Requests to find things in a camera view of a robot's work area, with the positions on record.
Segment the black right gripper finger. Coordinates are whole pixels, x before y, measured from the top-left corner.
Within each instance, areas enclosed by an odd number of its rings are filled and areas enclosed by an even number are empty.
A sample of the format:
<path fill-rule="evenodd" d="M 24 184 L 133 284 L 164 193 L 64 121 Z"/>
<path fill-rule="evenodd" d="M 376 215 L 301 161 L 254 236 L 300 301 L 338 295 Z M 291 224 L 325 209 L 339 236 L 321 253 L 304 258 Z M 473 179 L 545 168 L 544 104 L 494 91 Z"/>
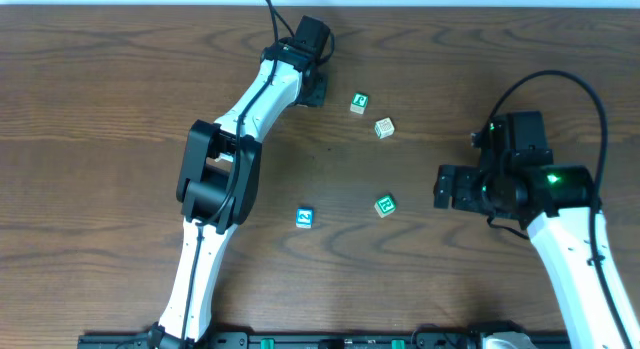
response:
<path fill-rule="evenodd" d="M 452 185 L 450 183 L 436 183 L 433 193 L 435 208 L 448 208 L 450 206 L 452 194 Z"/>
<path fill-rule="evenodd" d="M 437 185 L 452 185 L 455 182 L 456 166 L 455 165 L 440 165 L 437 174 Z"/>

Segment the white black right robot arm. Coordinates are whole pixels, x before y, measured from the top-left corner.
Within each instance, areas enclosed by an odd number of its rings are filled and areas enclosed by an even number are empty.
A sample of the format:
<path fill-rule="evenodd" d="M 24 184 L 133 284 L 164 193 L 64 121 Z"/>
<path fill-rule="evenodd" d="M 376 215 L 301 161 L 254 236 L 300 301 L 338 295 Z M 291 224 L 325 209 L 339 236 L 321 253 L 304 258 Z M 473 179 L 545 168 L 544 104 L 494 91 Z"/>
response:
<path fill-rule="evenodd" d="M 574 348 L 636 348 L 639 322 L 617 271 L 601 202 L 583 166 L 442 165 L 437 208 L 518 221 L 535 248 Z"/>

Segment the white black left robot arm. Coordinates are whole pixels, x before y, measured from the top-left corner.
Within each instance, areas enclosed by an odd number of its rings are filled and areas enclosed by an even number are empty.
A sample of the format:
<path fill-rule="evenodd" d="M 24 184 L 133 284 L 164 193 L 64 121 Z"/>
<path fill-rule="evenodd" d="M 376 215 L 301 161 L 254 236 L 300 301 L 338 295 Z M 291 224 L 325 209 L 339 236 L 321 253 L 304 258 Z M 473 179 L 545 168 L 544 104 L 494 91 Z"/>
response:
<path fill-rule="evenodd" d="M 191 348 L 205 336 L 226 247 L 257 196 L 263 141 L 286 108 L 311 105 L 325 84 L 314 60 L 264 59 L 228 112 L 191 127 L 176 188 L 182 252 L 167 307 L 148 334 L 150 347 Z"/>

